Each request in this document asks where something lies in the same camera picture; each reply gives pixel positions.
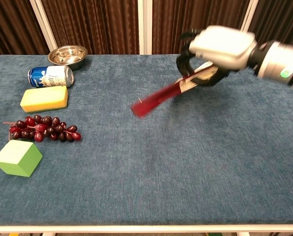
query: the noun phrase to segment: grape cluster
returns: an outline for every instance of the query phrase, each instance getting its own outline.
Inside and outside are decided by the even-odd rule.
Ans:
[[[25,121],[4,122],[10,124],[9,139],[34,139],[41,142],[44,138],[49,137],[51,140],[60,140],[61,142],[79,141],[81,134],[77,131],[78,127],[72,125],[66,128],[66,123],[61,122],[58,117],[51,118],[35,115],[26,117]]]

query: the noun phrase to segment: can label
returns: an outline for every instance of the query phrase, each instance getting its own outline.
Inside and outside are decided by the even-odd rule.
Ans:
[[[67,70],[70,70],[70,68],[65,65],[35,67],[29,70],[28,80],[29,83],[36,88],[52,86],[69,87],[71,86],[71,78],[67,78],[67,75],[71,75],[71,73],[66,73]]]

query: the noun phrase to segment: metal bowl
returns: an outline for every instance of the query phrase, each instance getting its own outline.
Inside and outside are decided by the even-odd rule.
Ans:
[[[85,47],[67,45],[57,48],[48,54],[48,61],[55,65],[67,65],[71,70],[78,70],[88,55]]]

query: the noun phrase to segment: brown curtain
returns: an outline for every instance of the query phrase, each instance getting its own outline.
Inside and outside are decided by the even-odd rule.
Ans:
[[[89,54],[139,54],[137,0],[42,0],[58,46]]]
[[[0,0],[0,54],[48,53],[29,0]]]
[[[222,25],[239,29],[249,0],[153,0],[152,53],[180,53],[186,30]]]
[[[259,0],[249,31],[259,44],[270,40],[293,44],[293,0]]]

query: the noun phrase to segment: white table frame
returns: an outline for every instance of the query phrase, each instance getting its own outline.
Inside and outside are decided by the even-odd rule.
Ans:
[[[0,233],[234,233],[247,236],[248,232],[293,232],[293,224],[259,225],[106,225],[106,226],[0,226]]]

